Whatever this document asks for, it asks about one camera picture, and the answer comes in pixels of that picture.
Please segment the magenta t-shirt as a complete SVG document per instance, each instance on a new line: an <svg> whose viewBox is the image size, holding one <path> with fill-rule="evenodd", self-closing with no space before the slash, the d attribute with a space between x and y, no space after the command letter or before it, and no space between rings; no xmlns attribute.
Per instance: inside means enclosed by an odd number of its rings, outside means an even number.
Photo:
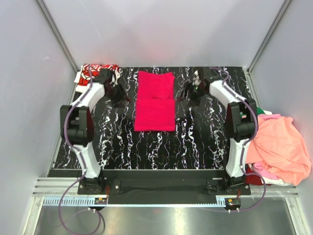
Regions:
<svg viewBox="0 0 313 235"><path fill-rule="evenodd" d="M173 132L175 124L174 80L171 72L138 73L134 130Z"/></svg>

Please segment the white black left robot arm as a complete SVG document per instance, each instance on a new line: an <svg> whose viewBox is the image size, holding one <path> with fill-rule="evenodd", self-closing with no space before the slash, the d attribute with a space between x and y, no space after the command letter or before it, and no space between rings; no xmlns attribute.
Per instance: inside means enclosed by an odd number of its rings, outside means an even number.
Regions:
<svg viewBox="0 0 313 235"><path fill-rule="evenodd" d="M82 94L70 105L60 108L61 137L75 152L81 165L80 185L102 190L105 188L105 178L93 149L94 124L91 111L105 96L113 107L119 107L129 98L119 83L119 69L102 68L98 75L93 75L89 68L89 75L90 82Z"/></svg>

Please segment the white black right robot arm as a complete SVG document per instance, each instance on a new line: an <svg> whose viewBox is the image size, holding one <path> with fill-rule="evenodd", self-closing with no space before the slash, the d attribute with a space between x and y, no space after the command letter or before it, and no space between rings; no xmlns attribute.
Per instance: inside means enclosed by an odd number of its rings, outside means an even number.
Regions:
<svg viewBox="0 0 313 235"><path fill-rule="evenodd" d="M230 152L225 174L220 183L210 190L232 190L245 183L247 148L257 134L256 103L237 94L227 85L230 74L218 67L197 67L190 81L184 84L179 95L181 102L188 98L199 106L207 94L216 98L226 108L224 130L230 139ZM175 130L174 75L138 73L138 90L135 104L134 130Z"/></svg>

